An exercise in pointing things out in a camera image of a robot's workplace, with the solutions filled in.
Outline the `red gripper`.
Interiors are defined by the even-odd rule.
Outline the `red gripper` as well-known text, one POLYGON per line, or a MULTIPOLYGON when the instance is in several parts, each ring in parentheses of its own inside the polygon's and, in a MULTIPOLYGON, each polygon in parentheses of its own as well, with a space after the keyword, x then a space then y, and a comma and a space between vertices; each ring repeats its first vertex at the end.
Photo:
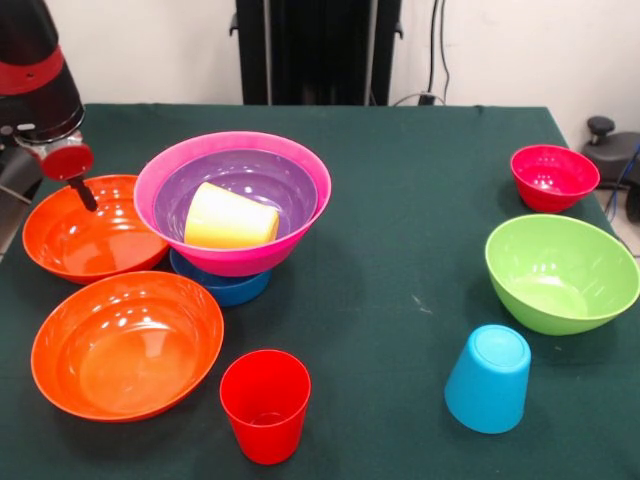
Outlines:
POLYGON ((82 176, 91 170, 93 163, 94 154, 83 143, 56 148, 40 161, 44 175, 56 181, 67 181, 90 212, 95 212, 98 205, 82 176))

